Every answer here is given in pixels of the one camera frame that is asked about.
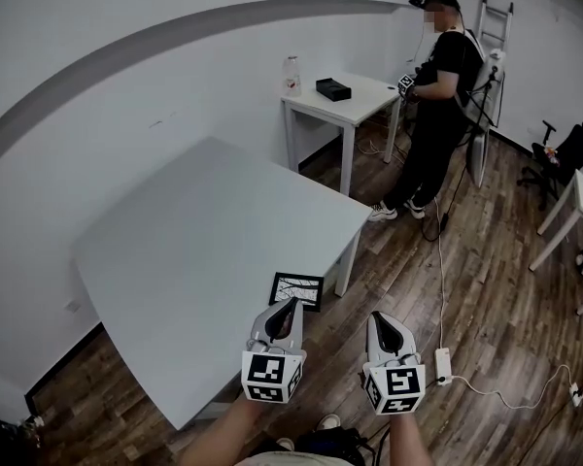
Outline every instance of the wooden floor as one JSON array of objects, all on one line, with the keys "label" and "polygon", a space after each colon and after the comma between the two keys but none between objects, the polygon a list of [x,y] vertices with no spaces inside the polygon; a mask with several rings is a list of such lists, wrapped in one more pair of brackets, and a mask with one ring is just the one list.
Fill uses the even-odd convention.
[{"label": "wooden floor", "polygon": [[[383,133],[375,128],[359,136],[364,150],[369,139],[384,146]],[[398,135],[403,149],[407,142],[405,134]],[[452,160],[439,195],[442,210],[460,178],[463,153],[460,149]],[[303,173],[338,187],[339,160],[335,147]],[[583,301],[583,282],[573,267],[583,230],[570,234],[535,274],[528,270],[557,226],[544,238],[535,233],[543,218],[536,191],[515,184],[527,163],[522,154],[493,140],[483,187],[464,178],[441,238],[444,341],[454,373],[479,389],[501,389],[513,405],[532,404],[562,363],[583,384],[583,317],[574,314]],[[356,150],[352,196],[375,202],[400,169],[395,160],[387,166],[380,156]],[[426,229],[429,238],[435,236],[435,218],[428,219]],[[387,420],[373,414],[360,388],[365,321],[374,310],[402,320],[416,337],[432,381],[440,284],[438,243],[424,240],[418,221],[403,214],[396,221],[368,223],[345,297],[328,292],[321,313],[305,314],[303,348],[309,355],[298,391],[289,405],[273,406],[262,418],[248,447],[266,433],[295,438],[326,413],[338,413],[345,426],[357,427],[365,437],[374,435]],[[436,464],[521,464],[537,431],[566,402],[567,381],[562,371],[532,411],[511,411],[497,397],[479,396],[462,382],[431,387],[416,416]],[[35,403],[47,423],[42,464],[173,464],[205,426],[201,422],[175,431],[105,332],[36,395]],[[370,444],[377,445],[378,438]],[[523,464],[583,465],[583,406],[565,407]]]}]

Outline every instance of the black box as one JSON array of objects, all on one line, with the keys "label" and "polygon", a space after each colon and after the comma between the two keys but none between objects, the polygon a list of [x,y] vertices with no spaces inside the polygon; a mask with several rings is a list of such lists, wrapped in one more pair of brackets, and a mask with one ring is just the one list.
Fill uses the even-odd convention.
[{"label": "black box", "polygon": [[317,80],[315,82],[315,88],[324,97],[332,100],[333,102],[352,98],[352,89],[350,89],[348,86],[344,86],[343,84],[336,82],[333,78]]}]

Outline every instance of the plug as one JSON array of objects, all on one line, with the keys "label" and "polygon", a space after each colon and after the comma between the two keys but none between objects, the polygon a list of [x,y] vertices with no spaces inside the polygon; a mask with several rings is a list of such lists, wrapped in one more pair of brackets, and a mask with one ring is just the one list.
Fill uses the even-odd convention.
[{"label": "plug", "polygon": [[573,383],[569,389],[570,398],[572,399],[572,405],[575,408],[578,408],[581,405],[581,401],[583,400],[583,395],[579,391],[579,387],[576,383]]},{"label": "plug", "polygon": [[452,382],[451,357],[449,349],[436,349],[434,352],[434,362],[436,363],[436,379],[439,386],[445,386]]}]

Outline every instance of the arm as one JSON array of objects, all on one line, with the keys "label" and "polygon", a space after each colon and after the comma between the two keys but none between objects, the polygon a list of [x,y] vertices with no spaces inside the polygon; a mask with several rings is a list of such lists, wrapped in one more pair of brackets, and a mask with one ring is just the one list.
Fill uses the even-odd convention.
[{"label": "arm", "polygon": [[223,417],[217,419],[192,442],[180,466],[232,466],[244,447],[253,425],[263,411],[263,404],[241,395]]},{"label": "arm", "polygon": [[413,95],[426,100],[449,100],[456,95],[459,79],[460,75],[457,73],[438,71],[438,82],[415,86]]},{"label": "arm", "polygon": [[391,416],[391,466],[432,466],[414,415]]}]

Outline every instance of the wall socket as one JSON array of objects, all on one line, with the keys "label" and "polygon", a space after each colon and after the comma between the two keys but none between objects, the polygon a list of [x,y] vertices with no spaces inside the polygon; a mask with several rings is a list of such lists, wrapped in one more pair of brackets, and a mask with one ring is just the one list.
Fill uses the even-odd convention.
[{"label": "wall socket", "polygon": [[72,300],[70,302],[68,302],[67,304],[65,304],[65,310],[69,311],[72,315],[74,315],[77,311],[80,310],[80,307],[82,306],[82,304],[80,302],[78,302],[77,300]]}]

